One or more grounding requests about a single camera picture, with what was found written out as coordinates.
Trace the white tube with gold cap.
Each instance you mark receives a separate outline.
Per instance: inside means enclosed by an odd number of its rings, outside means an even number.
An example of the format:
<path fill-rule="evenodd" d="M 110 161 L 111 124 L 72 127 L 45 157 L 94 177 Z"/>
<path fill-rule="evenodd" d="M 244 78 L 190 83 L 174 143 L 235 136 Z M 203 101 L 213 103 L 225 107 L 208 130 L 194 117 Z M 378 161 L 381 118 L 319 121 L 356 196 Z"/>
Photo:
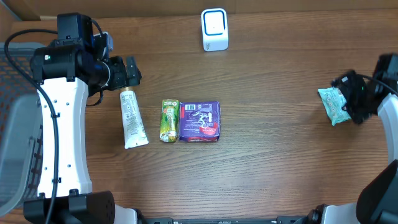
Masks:
<path fill-rule="evenodd" d="M 121 90 L 119 96 L 124 129 L 124 148 L 131 149 L 147 145 L 149 141 L 135 92 L 132 87 L 126 87 Z"/>

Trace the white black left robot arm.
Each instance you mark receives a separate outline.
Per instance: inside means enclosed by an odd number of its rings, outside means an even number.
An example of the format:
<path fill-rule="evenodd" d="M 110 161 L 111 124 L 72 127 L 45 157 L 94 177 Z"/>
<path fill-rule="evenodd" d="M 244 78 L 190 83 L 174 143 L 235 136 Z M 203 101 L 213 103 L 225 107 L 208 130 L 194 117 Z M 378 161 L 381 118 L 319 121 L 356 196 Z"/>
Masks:
<path fill-rule="evenodd" d="M 142 223 L 141 212 L 94 192 L 86 163 L 85 110 L 90 96 L 140 83 L 133 57 L 110 57 L 110 36 L 94 34 L 92 18 L 57 17 L 58 37 L 35 50 L 30 67 L 39 86 L 43 163 L 37 198 L 24 203 L 31 223 Z"/>

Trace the green yellow snack pouch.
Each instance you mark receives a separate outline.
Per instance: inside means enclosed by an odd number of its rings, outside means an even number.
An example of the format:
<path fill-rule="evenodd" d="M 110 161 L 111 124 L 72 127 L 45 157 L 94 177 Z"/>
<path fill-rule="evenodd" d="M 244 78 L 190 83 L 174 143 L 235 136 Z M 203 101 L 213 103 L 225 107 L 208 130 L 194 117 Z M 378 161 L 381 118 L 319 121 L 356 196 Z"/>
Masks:
<path fill-rule="evenodd" d="M 159 138 L 163 142 L 175 142 L 177 140 L 179 106 L 180 103 L 178 100 L 162 100 Z"/>

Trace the purple sanitary pad pack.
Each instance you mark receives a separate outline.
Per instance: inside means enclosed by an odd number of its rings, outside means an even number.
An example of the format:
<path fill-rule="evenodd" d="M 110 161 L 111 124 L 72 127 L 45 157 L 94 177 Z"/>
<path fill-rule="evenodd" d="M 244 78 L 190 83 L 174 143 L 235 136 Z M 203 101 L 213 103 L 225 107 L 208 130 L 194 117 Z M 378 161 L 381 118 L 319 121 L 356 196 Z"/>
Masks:
<path fill-rule="evenodd" d="M 221 136 L 221 107 L 218 101 L 180 103 L 179 140 L 215 142 Z"/>

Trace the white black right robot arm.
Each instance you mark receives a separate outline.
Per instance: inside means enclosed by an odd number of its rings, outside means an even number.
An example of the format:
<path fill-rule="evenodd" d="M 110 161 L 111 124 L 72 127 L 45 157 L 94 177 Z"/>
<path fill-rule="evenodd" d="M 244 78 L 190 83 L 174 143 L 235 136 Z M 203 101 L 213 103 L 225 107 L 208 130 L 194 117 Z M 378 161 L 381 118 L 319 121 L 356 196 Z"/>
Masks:
<path fill-rule="evenodd" d="M 343 94 L 343 106 L 356 124 L 376 115 L 386 137 L 388 165 L 355 203 L 319 205 L 301 223 L 397 224 L 397 54 L 379 56 L 372 76 L 347 71 L 331 82 Z"/>

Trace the teal wet wipes pack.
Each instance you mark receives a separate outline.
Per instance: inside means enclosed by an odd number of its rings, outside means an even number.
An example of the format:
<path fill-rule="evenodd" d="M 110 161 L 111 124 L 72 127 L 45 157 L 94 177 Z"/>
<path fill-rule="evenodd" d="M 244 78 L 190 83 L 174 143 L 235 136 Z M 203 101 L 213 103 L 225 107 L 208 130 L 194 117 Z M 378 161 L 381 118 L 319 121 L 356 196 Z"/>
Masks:
<path fill-rule="evenodd" d="M 318 89 L 318 94 L 333 126 L 351 119 L 348 112 L 343 110 L 346 99 L 339 89 L 334 87 Z"/>

